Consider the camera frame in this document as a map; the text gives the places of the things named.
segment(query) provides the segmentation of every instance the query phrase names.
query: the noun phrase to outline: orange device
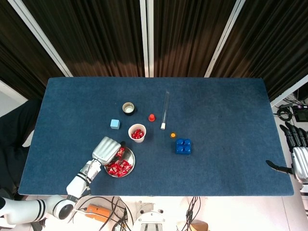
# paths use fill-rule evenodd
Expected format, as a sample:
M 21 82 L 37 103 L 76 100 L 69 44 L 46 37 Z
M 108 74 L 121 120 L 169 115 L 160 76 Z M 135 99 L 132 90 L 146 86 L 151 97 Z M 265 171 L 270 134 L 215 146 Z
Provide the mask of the orange device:
M 86 214 L 87 217 L 89 218 L 94 218 L 95 220 L 99 220 L 101 222 L 106 222 L 107 218 L 110 216 L 110 210 L 107 208 L 103 208 L 97 205 L 89 205 L 87 208 L 88 213 L 96 213 L 99 215 L 95 214 Z

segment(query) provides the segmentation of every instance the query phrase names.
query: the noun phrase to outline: white robotic arm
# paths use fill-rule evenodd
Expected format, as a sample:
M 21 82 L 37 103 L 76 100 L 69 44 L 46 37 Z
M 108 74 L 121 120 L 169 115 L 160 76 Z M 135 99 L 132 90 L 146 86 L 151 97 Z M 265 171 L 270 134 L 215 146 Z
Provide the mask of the white robotic arm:
M 75 178 L 67 186 L 67 198 L 53 195 L 47 200 L 14 201 L 0 197 L 1 224 L 4 221 L 10 225 L 30 223 L 45 218 L 46 213 L 58 219 L 65 219 L 74 209 L 78 199 L 89 187 L 89 184 L 101 171 L 101 165 L 107 165 L 115 156 L 121 145 L 104 137 L 94 149 L 92 161 L 88 161 Z

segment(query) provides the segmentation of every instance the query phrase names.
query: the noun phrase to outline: test tube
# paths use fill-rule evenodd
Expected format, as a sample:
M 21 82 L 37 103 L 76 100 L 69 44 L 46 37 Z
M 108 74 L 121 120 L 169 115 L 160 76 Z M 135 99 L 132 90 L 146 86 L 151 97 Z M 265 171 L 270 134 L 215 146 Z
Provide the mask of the test tube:
M 161 130 L 165 130 L 165 128 L 166 128 L 167 112 L 168 112 L 168 106 L 169 106 L 169 97 L 170 97 L 170 93 L 169 93 L 169 91 L 166 91 L 162 125 L 160 127 Z

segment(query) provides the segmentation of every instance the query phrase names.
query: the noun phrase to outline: blue toy brick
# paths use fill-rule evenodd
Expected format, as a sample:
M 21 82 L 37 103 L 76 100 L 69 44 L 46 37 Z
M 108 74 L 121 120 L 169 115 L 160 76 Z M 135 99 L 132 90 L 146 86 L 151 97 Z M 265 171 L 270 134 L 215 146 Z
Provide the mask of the blue toy brick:
M 112 119 L 110 123 L 110 127 L 112 129 L 119 129 L 120 128 L 120 120 L 118 119 Z
M 190 139 L 177 139 L 176 154 L 190 154 L 192 152 L 192 145 Z

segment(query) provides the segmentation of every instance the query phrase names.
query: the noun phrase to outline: dark brown curtain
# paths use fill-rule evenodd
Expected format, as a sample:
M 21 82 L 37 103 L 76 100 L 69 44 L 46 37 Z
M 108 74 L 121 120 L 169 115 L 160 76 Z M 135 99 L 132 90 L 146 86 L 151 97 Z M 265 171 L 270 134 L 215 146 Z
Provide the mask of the dark brown curtain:
M 204 77 L 235 0 L 155 0 L 154 76 Z
M 0 28 L 0 80 L 28 99 L 42 98 L 48 78 L 62 72 L 6 0 Z
M 308 1 L 248 0 L 212 77 L 263 78 L 275 99 L 308 74 Z
M 74 76 L 144 76 L 139 0 L 24 0 Z

